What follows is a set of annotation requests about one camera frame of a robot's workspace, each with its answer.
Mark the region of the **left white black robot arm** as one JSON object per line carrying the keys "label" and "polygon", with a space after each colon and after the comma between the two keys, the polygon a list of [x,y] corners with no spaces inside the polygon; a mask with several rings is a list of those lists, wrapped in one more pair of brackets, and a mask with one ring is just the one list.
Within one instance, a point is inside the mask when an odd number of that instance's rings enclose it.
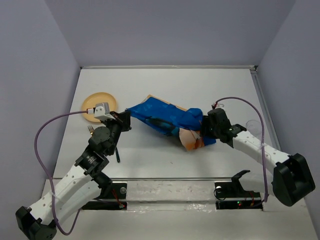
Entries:
{"label": "left white black robot arm", "polygon": [[111,196],[120,209],[125,208],[119,200],[121,193],[103,169],[109,163],[108,157],[118,152],[121,133],[131,130],[131,114],[112,111],[102,117],[101,123],[67,174],[57,184],[52,183],[51,190],[37,202],[16,211],[18,228],[29,240],[53,239],[62,223],[72,214],[78,215],[92,200]]}

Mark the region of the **blue cartoon placemat cloth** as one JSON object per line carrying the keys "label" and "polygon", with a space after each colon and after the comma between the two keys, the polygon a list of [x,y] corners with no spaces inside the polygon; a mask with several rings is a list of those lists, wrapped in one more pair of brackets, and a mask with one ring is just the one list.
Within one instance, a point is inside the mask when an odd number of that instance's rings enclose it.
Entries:
{"label": "blue cartoon placemat cloth", "polygon": [[196,150],[217,141],[201,135],[204,114],[199,108],[184,109],[149,95],[143,102],[126,109],[157,132],[177,138],[187,151]]}

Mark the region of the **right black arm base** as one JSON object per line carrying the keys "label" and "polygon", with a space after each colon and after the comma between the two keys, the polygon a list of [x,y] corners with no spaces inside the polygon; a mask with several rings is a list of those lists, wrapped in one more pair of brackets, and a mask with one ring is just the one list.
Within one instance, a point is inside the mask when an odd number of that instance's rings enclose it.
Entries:
{"label": "right black arm base", "polygon": [[213,194],[217,210],[263,210],[264,201],[260,193],[244,190],[240,184],[240,179],[249,172],[249,170],[242,170],[232,176],[229,181],[214,183]]}

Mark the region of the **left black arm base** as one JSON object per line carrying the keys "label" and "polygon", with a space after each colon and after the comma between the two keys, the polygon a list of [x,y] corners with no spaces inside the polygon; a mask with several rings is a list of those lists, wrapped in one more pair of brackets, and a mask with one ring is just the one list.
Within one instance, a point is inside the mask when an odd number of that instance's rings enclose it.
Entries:
{"label": "left black arm base", "polygon": [[87,202],[82,210],[126,211],[127,182],[114,181],[110,190],[102,190],[100,195]]}

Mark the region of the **clear plastic cup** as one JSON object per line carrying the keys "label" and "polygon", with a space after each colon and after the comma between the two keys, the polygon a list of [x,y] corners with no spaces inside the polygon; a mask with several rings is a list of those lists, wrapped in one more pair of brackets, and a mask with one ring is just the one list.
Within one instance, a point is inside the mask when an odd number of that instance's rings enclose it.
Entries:
{"label": "clear plastic cup", "polygon": [[251,119],[246,122],[245,127],[254,136],[258,136],[262,133],[262,124],[260,121]]}

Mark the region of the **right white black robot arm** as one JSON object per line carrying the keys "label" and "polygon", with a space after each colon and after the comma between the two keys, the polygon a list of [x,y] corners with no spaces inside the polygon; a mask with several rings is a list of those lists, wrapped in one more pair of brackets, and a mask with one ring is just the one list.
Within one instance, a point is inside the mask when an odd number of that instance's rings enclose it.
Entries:
{"label": "right white black robot arm", "polygon": [[222,108],[213,109],[203,117],[201,135],[220,140],[262,165],[262,176],[242,170],[231,178],[230,190],[235,196],[260,192],[291,207],[316,188],[304,156],[290,155],[262,143],[245,127],[232,125]]}

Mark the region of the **tan round plate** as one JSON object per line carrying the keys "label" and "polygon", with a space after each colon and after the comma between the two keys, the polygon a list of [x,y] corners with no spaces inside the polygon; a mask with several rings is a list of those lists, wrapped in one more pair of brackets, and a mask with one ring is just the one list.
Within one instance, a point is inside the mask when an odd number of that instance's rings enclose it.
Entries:
{"label": "tan round plate", "polygon": [[110,111],[116,111],[118,108],[117,101],[113,95],[107,92],[96,92],[88,96],[82,103],[81,110],[85,111],[94,108],[96,104],[108,103]]}

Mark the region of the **metal table edge rail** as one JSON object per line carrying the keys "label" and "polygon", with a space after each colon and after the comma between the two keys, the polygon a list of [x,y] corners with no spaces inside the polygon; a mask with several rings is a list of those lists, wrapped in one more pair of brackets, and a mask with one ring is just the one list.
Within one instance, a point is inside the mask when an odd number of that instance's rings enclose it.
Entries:
{"label": "metal table edge rail", "polygon": [[254,65],[126,65],[126,66],[82,66],[85,70],[100,69],[245,69],[255,71]]}

